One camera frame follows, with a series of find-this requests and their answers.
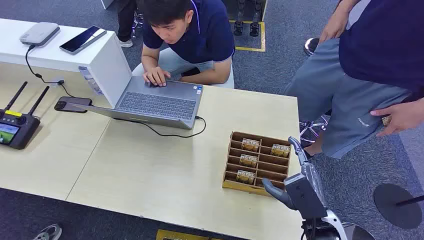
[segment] shorts logo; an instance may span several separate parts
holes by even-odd
[[[365,126],[365,127],[369,127],[370,126],[369,124],[366,124],[364,121],[362,121],[362,119],[360,117],[358,117],[357,119],[360,122],[360,124],[362,124],[363,126]]]

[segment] laptop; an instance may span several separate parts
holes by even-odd
[[[154,86],[142,76],[132,76],[115,109],[70,104],[113,119],[190,130],[202,93],[199,84],[168,80],[166,86]]]

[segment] controller screen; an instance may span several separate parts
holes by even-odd
[[[0,144],[10,144],[19,127],[0,123]]]

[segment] yellow floor marking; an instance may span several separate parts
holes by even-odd
[[[219,240],[207,236],[196,236],[176,231],[157,230],[156,240]]]
[[[230,23],[235,23],[235,20],[229,20]],[[245,24],[251,24],[252,21],[243,21]],[[265,52],[265,22],[260,21],[260,48],[252,48],[252,47],[244,47],[244,46],[236,46],[236,50],[243,51],[254,51],[254,52]]]

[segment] black hair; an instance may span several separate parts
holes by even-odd
[[[184,19],[192,9],[191,0],[143,0],[143,16],[152,26],[163,26]]]

